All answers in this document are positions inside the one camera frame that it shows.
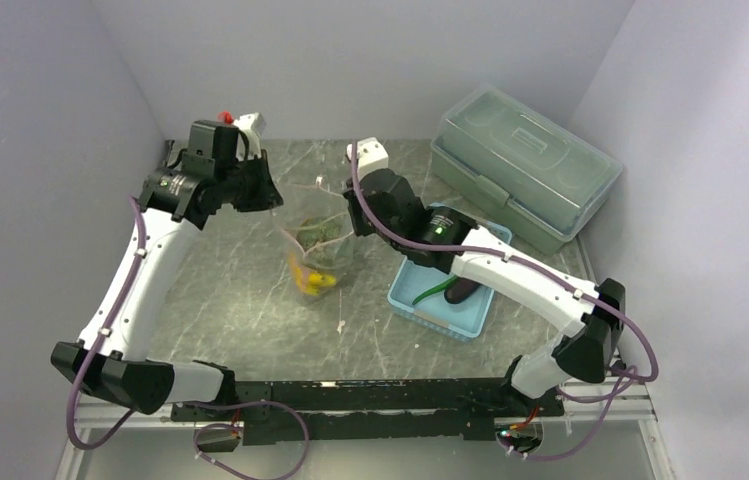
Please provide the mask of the clear zip top bag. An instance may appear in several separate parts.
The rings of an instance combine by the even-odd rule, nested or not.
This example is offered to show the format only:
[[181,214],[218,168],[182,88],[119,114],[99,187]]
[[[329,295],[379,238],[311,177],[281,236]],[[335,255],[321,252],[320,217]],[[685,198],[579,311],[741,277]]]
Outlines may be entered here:
[[293,283],[308,297],[335,288],[350,270],[355,255],[346,199],[331,189],[326,178],[281,183],[284,203],[271,211],[275,232],[285,249]]

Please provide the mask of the netted green melon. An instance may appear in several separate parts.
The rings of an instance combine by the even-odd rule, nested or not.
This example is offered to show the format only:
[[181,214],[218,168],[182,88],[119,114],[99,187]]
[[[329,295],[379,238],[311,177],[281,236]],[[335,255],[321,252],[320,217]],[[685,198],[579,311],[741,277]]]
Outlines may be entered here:
[[303,263],[316,269],[344,268],[353,259],[352,232],[344,216],[316,216],[304,220],[294,237],[303,249]]

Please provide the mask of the yellow banana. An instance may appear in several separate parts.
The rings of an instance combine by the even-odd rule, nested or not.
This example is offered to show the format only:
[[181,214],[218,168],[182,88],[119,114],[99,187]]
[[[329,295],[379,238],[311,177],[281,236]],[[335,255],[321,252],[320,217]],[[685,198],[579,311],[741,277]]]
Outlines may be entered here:
[[331,274],[306,270],[296,279],[296,284],[305,295],[319,296],[333,288],[337,284],[337,279]]
[[299,291],[306,292],[309,288],[309,273],[305,267],[302,267],[299,263],[298,257],[294,254],[288,256],[288,266],[291,272],[291,277]]

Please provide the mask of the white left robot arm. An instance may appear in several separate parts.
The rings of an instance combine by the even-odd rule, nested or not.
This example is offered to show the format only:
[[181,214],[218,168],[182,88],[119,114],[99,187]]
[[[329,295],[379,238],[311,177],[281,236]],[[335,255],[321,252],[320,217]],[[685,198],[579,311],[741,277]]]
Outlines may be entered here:
[[282,205],[261,147],[264,117],[251,113],[192,123],[173,167],[143,182],[134,230],[97,312],[73,342],[59,342],[52,365],[79,394],[151,414],[169,403],[197,402],[214,420],[237,406],[235,374],[211,362],[166,363],[149,357],[167,292],[209,218],[224,205],[262,212]]

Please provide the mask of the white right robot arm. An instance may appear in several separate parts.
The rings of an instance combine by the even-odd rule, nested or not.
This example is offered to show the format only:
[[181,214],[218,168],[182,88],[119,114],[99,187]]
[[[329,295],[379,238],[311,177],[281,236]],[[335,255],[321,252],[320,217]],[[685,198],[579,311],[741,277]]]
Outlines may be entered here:
[[489,287],[558,331],[556,339],[518,357],[501,388],[507,411],[524,415],[542,395],[570,379],[604,382],[623,324],[626,289],[570,277],[509,246],[474,218],[450,207],[426,207],[409,182],[388,168],[353,173],[344,194],[356,235],[377,234],[420,267]]

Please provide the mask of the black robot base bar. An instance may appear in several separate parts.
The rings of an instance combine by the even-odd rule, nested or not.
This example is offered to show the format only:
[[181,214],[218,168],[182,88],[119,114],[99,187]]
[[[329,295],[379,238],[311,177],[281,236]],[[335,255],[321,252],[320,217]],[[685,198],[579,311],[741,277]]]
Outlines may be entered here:
[[552,391],[523,399],[498,378],[240,381],[236,400],[247,408],[230,412],[173,407],[178,423],[238,419],[247,446],[313,440],[460,437],[488,441],[512,423],[564,413]]

